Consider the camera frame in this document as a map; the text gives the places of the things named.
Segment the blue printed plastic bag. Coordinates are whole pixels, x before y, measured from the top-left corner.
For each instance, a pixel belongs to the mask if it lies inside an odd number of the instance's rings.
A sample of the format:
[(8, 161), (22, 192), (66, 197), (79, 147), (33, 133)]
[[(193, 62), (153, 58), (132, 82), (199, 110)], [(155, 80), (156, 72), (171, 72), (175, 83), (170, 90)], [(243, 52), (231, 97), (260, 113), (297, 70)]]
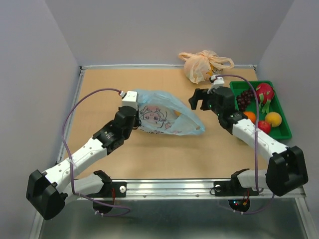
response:
[(166, 91), (136, 89), (138, 92), (139, 130), (150, 134), (201, 135), (205, 126), (179, 98)]

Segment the dark red grape bunch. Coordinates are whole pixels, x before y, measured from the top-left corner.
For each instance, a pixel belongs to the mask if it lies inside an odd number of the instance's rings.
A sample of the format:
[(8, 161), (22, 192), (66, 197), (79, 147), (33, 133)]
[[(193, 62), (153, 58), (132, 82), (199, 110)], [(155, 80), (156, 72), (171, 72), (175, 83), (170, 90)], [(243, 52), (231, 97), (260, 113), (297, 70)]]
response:
[(244, 112), (247, 107), (251, 104), (251, 101), (254, 99), (254, 94), (252, 89), (244, 90), (241, 94), (236, 97), (236, 102), (239, 108), (239, 111)]

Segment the orange round fruit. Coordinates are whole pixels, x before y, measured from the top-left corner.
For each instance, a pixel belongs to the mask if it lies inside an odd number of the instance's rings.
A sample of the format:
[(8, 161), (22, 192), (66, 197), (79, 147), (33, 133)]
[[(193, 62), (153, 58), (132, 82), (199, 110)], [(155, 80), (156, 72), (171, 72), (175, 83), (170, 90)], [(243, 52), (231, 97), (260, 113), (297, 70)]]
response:
[(243, 114), (246, 115), (246, 116), (248, 117), (248, 119), (249, 119), (253, 124), (256, 123), (257, 117), (256, 117), (255, 113), (249, 112), (249, 111), (245, 111), (245, 112), (243, 112)]

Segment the red green dragon fruit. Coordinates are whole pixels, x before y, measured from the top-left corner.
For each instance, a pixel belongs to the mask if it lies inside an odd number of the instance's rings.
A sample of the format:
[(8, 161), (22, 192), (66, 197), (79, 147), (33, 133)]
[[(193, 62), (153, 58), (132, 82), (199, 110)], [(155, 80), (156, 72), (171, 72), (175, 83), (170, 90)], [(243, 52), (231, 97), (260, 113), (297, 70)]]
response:
[(263, 114), (268, 114), (270, 112), (270, 104), (275, 96), (275, 91), (271, 85), (268, 83), (260, 83), (256, 88), (259, 110)]

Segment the red round fruit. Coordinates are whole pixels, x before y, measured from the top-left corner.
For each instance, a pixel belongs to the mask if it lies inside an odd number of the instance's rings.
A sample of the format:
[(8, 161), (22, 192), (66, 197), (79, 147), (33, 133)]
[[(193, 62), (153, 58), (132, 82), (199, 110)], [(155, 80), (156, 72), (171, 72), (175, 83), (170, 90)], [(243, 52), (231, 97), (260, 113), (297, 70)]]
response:
[(272, 126), (264, 120), (258, 122), (258, 128), (266, 134), (269, 134), (272, 130)]

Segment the yellow round fruit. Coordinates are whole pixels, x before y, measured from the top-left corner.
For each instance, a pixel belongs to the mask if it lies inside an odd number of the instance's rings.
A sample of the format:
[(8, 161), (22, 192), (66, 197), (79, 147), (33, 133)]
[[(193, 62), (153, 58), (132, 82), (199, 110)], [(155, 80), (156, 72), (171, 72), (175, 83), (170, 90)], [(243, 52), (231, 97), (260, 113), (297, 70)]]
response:
[(271, 125), (271, 127), (279, 127), (282, 123), (282, 117), (277, 112), (269, 112), (265, 116), (265, 121)]

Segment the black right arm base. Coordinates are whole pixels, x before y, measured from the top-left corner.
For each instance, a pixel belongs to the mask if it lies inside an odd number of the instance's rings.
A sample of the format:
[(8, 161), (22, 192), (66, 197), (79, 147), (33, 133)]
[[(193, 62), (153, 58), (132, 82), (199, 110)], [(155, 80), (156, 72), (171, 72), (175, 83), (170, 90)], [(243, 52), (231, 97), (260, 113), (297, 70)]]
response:
[(241, 214), (247, 213), (250, 208), (250, 197), (259, 196), (252, 188), (243, 188), (232, 180), (214, 181), (210, 189), (210, 195), (216, 197), (231, 197), (228, 200), (229, 208)]

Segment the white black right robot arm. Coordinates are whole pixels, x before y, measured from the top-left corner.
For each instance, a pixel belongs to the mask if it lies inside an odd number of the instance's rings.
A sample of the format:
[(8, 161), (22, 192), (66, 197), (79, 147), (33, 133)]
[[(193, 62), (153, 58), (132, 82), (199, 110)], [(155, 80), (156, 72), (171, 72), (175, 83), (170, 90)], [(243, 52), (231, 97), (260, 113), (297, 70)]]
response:
[(235, 107), (235, 96), (228, 87), (216, 89), (195, 89), (189, 99), (191, 109), (211, 110), (218, 116), (219, 124), (231, 135), (245, 142), (268, 162), (267, 170), (242, 169), (231, 175), (229, 188), (234, 194), (241, 194), (247, 188), (269, 189), (276, 196), (308, 183), (309, 177), (303, 151), (288, 147), (258, 129), (245, 114)]

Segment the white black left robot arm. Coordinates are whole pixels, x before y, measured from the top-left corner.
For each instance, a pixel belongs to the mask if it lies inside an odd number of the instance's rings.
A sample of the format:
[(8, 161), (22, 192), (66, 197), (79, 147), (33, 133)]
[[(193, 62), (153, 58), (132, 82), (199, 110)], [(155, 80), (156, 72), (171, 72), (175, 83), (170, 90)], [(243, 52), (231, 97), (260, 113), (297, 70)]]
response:
[(53, 219), (68, 203), (79, 197), (114, 197), (111, 178), (102, 170), (77, 180), (76, 177), (96, 161), (124, 144), (133, 129), (140, 126), (138, 107), (122, 106), (79, 150), (59, 164), (40, 172), (33, 171), (26, 198), (45, 220)]

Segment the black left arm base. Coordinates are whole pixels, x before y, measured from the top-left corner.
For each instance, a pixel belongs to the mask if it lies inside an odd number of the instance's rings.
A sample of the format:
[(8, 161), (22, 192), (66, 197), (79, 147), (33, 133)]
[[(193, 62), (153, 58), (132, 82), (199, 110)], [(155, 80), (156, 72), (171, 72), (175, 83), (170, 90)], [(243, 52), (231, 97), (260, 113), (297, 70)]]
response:
[[(98, 193), (91, 194), (90, 197), (92, 198), (104, 198), (102, 203), (114, 205), (116, 198), (124, 198), (126, 197), (126, 185), (127, 183), (124, 181), (120, 182), (112, 182), (105, 184)], [(98, 203), (92, 203), (93, 209), (107, 214), (113, 210), (112, 207), (102, 206)]]

